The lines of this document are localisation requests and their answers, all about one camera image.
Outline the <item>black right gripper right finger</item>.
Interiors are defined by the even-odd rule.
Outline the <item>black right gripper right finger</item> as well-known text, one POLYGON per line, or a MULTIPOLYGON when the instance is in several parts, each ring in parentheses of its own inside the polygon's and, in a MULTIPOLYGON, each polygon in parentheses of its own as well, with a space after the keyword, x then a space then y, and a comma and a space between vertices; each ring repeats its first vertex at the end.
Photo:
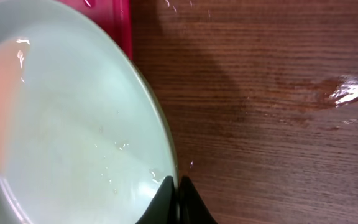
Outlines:
POLYGON ((181 178, 179 193, 181 224, 218 224, 188 176, 181 178))

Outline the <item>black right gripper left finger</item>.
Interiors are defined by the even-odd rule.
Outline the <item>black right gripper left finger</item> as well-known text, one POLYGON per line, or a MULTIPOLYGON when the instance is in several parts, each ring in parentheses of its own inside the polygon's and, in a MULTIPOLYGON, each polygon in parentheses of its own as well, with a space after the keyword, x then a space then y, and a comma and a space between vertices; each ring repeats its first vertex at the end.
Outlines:
POLYGON ((177 201, 173 177, 164 178, 157 193, 136 224, 176 224, 177 201))

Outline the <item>mint green plate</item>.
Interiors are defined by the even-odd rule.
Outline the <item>mint green plate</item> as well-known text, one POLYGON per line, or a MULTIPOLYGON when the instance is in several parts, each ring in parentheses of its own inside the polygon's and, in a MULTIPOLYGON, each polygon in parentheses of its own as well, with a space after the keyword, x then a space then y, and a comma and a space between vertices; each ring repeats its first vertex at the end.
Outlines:
POLYGON ((136 223, 177 162, 156 98, 128 59, 30 61, 0 42, 0 223, 136 223))

